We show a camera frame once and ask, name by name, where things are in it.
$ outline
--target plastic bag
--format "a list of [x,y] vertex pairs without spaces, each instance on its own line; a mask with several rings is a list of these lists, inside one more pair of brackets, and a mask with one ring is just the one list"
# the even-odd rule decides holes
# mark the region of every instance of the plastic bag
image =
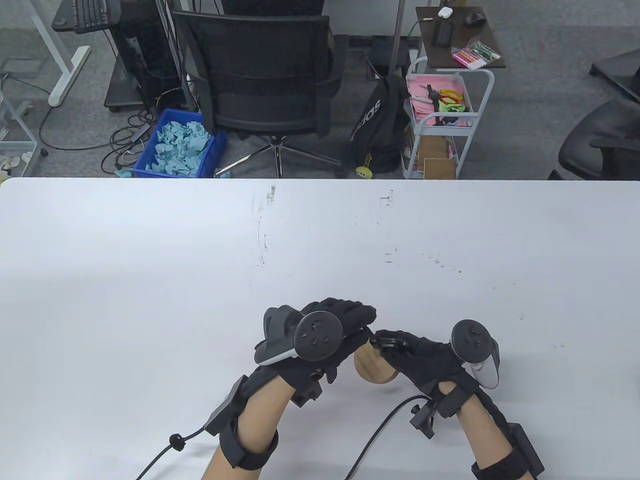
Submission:
[[453,47],[451,56],[470,70],[485,67],[501,58],[498,52],[487,47],[479,40],[471,40],[466,48],[463,49]]

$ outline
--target blue plastic bin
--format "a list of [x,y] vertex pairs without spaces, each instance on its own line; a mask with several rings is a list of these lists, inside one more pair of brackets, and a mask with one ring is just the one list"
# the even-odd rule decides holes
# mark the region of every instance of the blue plastic bin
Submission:
[[[171,110],[167,109],[164,111],[160,120],[158,121],[158,125],[156,127],[156,131],[149,140],[145,151],[142,152],[140,159],[136,163],[136,166],[133,168],[134,176],[141,179],[186,179],[190,177],[181,177],[179,175],[167,175],[165,173],[155,173],[148,172],[145,170],[147,165],[156,162],[156,145],[158,144],[158,131],[162,131],[162,128],[168,124],[169,122],[178,122],[182,125],[186,125],[189,122],[200,122],[202,123],[202,115],[200,113],[194,113],[190,111],[183,110]],[[196,178],[198,179],[212,179],[214,173],[216,173],[216,169],[218,165],[220,165],[220,161],[222,160],[222,155],[225,153],[225,149],[227,148],[227,133],[220,131],[218,135],[215,137],[211,137],[209,140],[209,144],[205,149],[204,158],[202,163],[200,164],[200,168],[198,169],[198,174]]]

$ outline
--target forearm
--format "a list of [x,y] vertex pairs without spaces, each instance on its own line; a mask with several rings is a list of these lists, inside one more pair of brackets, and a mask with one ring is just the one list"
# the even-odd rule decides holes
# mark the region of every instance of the forearm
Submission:
[[[294,394],[294,389],[276,377],[249,398],[238,418],[238,439],[242,446],[255,453],[271,445],[280,418]],[[260,470],[231,468],[220,447],[216,450],[202,480],[256,480]]]
[[[440,384],[440,390],[443,393],[449,393],[453,387],[455,384],[451,382]],[[462,406],[458,412],[458,419],[476,457],[478,468],[481,470],[498,463],[513,450],[477,396],[471,396]],[[531,474],[527,472],[521,480],[532,479]]]

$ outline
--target black backpack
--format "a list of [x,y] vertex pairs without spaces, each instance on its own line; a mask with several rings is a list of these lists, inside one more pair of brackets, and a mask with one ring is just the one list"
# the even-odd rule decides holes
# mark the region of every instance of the black backpack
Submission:
[[408,93],[404,79],[391,75],[380,79],[351,132],[351,157],[356,166],[372,173],[388,173],[400,165],[411,119],[404,110]]

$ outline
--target pink paper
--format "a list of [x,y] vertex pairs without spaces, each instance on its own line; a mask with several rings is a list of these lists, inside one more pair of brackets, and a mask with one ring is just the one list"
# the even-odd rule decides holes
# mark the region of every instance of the pink paper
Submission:
[[[428,100],[428,102],[421,102],[420,100],[411,99],[411,105],[413,107],[413,113],[417,123],[420,123],[424,117],[434,112],[433,104],[429,100],[429,90],[427,90],[427,85],[431,85],[434,90],[455,90],[456,92],[464,93],[463,88],[458,83],[453,81],[450,77],[442,75],[424,76],[409,80],[407,82],[409,94],[412,97],[420,97]],[[430,127],[435,124],[435,118],[430,118],[426,123],[426,125]]]

